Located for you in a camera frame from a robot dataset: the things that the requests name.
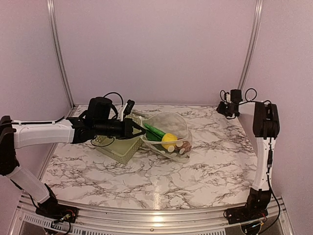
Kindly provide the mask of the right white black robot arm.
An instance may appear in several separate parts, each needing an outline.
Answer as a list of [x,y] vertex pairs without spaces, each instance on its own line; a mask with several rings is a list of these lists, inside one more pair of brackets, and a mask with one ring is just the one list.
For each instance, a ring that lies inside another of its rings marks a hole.
[[221,101],[217,112],[227,118],[253,116],[252,131],[257,140],[257,169],[246,204],[225,210],[225,218],[229,224],[235,224],[267,216],[267,206],[273,196],[271,176],[274,149],[280,131],[277,106],[268,101]]

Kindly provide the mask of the clear zip top bag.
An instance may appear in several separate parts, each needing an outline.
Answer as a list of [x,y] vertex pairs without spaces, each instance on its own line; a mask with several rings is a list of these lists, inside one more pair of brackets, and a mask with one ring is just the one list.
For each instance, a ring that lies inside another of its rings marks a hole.
[[146,130],[141,139],[152,151],[182,164],[189,161],[193,137],[181,115],[162,112],[141,117],[140,125]]

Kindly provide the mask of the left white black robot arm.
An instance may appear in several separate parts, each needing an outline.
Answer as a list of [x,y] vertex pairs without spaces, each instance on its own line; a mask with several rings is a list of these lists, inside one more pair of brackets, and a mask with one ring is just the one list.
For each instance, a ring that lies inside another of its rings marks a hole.
[[77,208],[59,204],[50,187],[20,165],[16,149],[48,143],[85,143],[96,136],[128,140],[144,135],[145,132],[145,128],[131,118],[87,120],[69,117],[58,121],[22,123],[11,120],[10,116],[3,116],[0,121],[0,174],[26,191],[38,203],[37,214],[54,219],[67,214],[74,217]]

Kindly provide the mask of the brown red potato toy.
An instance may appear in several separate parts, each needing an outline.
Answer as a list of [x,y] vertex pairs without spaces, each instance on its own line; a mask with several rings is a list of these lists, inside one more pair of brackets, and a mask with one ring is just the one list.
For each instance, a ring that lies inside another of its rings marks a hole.
[[182,146],[179,149],[184,149],[185,152],[191,151],[192,144],[189,141],[183,141]]

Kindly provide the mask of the yellow lemon toy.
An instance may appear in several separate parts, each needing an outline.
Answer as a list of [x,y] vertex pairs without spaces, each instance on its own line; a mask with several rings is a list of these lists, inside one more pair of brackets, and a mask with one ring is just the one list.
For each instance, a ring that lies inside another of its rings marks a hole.
[[175,148],[175,143],[173,143],[174,141],[177,141],[178,138],[177,136],[175,136],[174,134],[171,133],[166,133],[163,137],[162,137],[162,147],[166,150],[168,149],[174,149]]

